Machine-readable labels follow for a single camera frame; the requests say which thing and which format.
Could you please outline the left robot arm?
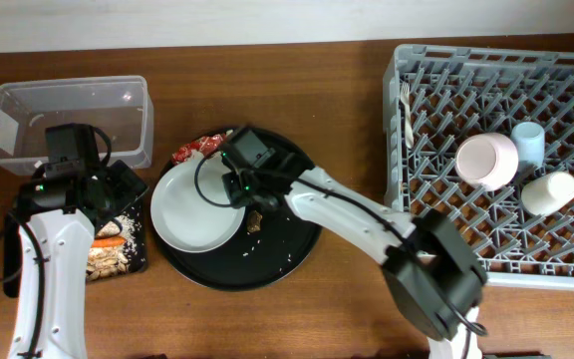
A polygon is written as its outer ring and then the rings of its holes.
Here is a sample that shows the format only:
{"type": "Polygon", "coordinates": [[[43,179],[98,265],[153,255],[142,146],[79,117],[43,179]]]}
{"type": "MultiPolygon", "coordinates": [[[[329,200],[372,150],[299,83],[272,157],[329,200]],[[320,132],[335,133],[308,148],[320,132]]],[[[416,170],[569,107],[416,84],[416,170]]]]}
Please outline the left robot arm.
{"type": "Polygon", "coordinates": [[[48,160],[21,185],[10,218],[21,243],[21,278],[11,358],[87,355],[85,272],[96,234],[136,203],[147,184],[124,162],[101,156],[99,128],[45,131],[48,160]]]}

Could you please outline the white cup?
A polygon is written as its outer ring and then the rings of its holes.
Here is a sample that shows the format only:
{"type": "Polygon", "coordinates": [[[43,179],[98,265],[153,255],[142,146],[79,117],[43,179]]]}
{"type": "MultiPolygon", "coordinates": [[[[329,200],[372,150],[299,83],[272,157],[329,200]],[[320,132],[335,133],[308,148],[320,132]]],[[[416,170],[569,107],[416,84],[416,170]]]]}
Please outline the white cup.
{"type": "Polygon", "coordinates": [[[554,172],[528,183],[521,191],[524,208],[532,215],[550,215],[574,198],[574,177],[554,172]]]}

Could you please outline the red snack wrapper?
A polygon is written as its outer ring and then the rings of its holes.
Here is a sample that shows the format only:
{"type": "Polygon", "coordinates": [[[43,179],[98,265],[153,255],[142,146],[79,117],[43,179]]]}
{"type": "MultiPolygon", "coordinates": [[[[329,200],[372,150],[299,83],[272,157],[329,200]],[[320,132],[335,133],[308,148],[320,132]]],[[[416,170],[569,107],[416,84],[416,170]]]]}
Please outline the red snack wrapper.
{"type": "Polygon", "coordinates": [[[226,137],[227,133],[200,137],[197,140],[182,145],[171,155],[171,161],[176,166],[187,161],[192,161],[198,155],[207,157],[217,151],[218,147],[226,137]]]}

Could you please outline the pink bowl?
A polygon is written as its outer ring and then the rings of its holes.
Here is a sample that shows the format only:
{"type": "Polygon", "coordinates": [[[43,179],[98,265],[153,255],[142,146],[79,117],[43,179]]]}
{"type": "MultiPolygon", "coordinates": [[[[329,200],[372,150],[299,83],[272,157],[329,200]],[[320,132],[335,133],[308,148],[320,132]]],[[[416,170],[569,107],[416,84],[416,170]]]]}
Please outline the pink bowl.
{"type": "Polygon", "coordinates": [[[485,191],[495,191],[509,184],[517,173],[518,164],[515,144],[499,133],[472,136],[455,153],[457,175],[485,191]]]}

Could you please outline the white plastic fork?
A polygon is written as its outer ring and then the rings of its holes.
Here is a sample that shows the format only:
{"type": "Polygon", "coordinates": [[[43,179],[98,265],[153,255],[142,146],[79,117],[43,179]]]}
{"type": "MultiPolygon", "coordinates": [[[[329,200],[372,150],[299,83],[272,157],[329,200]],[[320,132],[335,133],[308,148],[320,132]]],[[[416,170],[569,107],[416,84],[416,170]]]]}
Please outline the white plastic fork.
{"type": "Polygon", "coordinates": [[[406,82],[401,82],[400,101],[404,108],[405,144],[408,149],[411,149],[415,142],[414,131],[411,123],[410,94],[410,85],[406,82]]]}

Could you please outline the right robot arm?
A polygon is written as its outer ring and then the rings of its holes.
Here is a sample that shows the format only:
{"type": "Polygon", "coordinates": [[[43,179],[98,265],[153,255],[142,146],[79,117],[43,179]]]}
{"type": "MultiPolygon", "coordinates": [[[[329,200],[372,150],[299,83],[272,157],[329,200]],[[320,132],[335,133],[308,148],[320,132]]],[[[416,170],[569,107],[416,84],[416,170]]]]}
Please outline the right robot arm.
{"type": "Polygon", "coordinates": [[[487,330],[477,316],[487,274],[444,214],[379,204],[253,128],[234,130],[217,149],[231,169],[223,184],[232,206],[286,207],[336,233],[379,264],[399,312],[427,337],[430,357],[481,357],[487,330]]]}

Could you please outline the rice and peanut leftovers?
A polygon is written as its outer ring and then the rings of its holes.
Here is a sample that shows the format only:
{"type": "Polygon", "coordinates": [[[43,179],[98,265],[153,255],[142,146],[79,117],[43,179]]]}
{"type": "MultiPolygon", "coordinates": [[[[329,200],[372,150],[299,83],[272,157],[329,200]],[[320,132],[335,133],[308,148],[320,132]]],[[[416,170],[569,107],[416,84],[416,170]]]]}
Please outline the rice and peanut leftovers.
{"type": "Polygon", "coordinates": [[[127,275],[144,268],[142,225],[127,214],[122,214],[103,226],[97,232],[95,239],[117,235],[126,240],[122,246],[91,247],[89,250],[86,267],[87,282],[127,275]]]}

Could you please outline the brown food scrap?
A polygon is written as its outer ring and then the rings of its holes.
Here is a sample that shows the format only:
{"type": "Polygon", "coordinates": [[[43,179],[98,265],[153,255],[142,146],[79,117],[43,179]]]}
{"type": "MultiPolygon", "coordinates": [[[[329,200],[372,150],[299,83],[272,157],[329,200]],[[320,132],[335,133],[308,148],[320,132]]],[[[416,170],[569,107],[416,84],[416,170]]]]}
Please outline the brown food scrap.
{"type": "Polygon", "coordinates": [[[261,221],[263,215],[257,210],[251,210],[246,218],[246,229],[249,233],[258,232],[261,230],[261,221]]]}

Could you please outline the grey dinner plate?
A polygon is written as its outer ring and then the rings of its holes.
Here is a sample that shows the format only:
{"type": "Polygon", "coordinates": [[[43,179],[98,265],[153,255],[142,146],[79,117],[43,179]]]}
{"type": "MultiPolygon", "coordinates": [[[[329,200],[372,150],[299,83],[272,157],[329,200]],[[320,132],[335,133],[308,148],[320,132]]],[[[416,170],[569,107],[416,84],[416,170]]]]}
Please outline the grey dinner plate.
{"type": "Polygon", "coordinates": [[[220,158],[199,156],[162,176],[153,191],[150,216],[166,244],[183,252],[202,253],[233,236],[245,209],[224,206],[227,195],[221,177],[228,172],[220,158]]]}

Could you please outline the light blue cup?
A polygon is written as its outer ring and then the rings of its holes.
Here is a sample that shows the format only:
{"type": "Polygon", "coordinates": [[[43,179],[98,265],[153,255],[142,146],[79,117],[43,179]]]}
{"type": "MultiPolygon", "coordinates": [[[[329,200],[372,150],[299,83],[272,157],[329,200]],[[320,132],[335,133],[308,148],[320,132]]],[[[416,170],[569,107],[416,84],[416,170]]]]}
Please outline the light blue cup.
{"type": "Polygon", "coordinates": [[[543,165],[545,132],[540,125],[533,122],[519,123],[512,129],[510,138],[517,148],[520,172],[543,165]]]}

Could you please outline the orange carrot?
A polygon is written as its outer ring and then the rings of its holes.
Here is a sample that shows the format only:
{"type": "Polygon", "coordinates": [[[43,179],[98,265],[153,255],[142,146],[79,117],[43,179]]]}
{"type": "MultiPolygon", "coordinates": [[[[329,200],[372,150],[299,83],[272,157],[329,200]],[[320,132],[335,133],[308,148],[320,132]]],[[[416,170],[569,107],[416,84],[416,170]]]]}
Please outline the orange carrot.
{"type": "Polygon", "coordinates": [[[121,236],[111,236],[107,238],[97,238],[93,241],[92,248],[105,248],[122,246],[126,240],[121,236]]]}

